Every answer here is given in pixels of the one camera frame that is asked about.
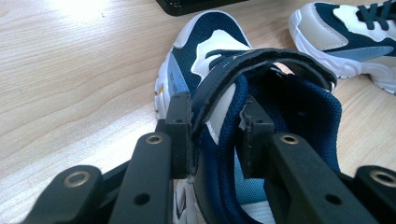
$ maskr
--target wooden surface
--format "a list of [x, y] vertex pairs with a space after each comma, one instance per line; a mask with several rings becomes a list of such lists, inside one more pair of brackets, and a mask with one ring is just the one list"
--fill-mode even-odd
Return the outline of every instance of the wooden surface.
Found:
[[[289, 14], [309, 1], [250, 0], [220, 9], [254, 48], [295, 49]], [[374, 1], [348, 1], [350, 5]], [[61, 171], [104, 173], [152, 132], [154, 81], [196, 13], [171, 17], [154, 0], [0, 0], [0, 223], [23, 220]], [[342, 171], [396, 170], [396, 96], [367, 76], [341, 80]]]

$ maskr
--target black bracket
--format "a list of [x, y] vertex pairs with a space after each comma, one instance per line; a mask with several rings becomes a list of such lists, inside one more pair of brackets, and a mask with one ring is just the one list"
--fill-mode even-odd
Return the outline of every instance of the black bracket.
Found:
[[[187, 93], [172, 97], [156, 132], [140, 137], [131, 160], [110, 172], [80, 165], [58, 174], [22, 223], [172, 223], [173, 179], [197, 169], [190, 106]], [[273, 134], [252, 97], [242, 117], [242, 169], [265, 178], [276, 223], [394, 223], [395, 172], [376, 166], [361, 167], [354, 178], [334, 172], [302, 137]]]

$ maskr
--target velcro strap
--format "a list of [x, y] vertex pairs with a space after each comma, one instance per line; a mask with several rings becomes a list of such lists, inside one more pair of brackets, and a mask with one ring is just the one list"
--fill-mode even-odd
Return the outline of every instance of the velcro strap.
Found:
[[224, 59], [198, 87], [192, 101], [192, 134], [196, 136], [208, 121], [217, 102], [235, 79], [264, 76], [274, 63], [285, 64], [295, 75], [324, 90], [332, 91], [337, 78], [333, 72], [312, 57], [291, 49], [253, 49]]

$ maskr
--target shoe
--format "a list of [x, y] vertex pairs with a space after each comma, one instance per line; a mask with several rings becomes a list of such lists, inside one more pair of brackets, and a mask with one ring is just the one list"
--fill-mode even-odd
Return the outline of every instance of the shoe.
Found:
[[[274, 63], [285, 64], [294, 75]], [[269, 114], [275, 131], [297, 133], [334, 170], [341, 105], [330, 94], [336, 76], [313, 58], [287, 49], [252, 49], [229, 14], [206, 11], [182, 29], [161, 65], [155, 109], [166, 118], [170, 99], [191, 96], [195, 175], [180, 180], [174, 223], [274, 223], [264, 180], [245, 179], [235, 151], [249, 95]]]
[[338, 77], [370, 74], [375, 85], [396, 92], [396, 1], [366, 6], [310, 3], [290, 15], [297, 49]]

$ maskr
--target white shoe sole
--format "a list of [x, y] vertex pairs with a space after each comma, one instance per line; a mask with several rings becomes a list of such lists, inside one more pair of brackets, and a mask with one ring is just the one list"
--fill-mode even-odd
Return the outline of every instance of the white shoe sole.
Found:
[[179, 180], [174, 194], [173, 223], [174, 224], [198, 224], [198, 205], [195, 200], [193, 184], [188, 179]]
[[296, 10], [289, 17], [289, 31], [299, 51], [311, 55], [340, 78], [369, 74], [375, 85], [389, 93], [396, 92], [396, 67], [389, 68], [381, 63], [360, 63], [320, 51], [312, 46], [301, 33], [298, 28], [300, 21], [301, 12]]
[[169, 54], [166, 55], [165, 62], [160, 67], [158, 72], [158, 78], [155, 81], [155, 94], [154, 97], [154, 108], [157, 113], [157, 119], [165, 119], [166, 112], [168, 111], [169, 102], [171, 101], [171, 96], [168, 90], [168, 63]]

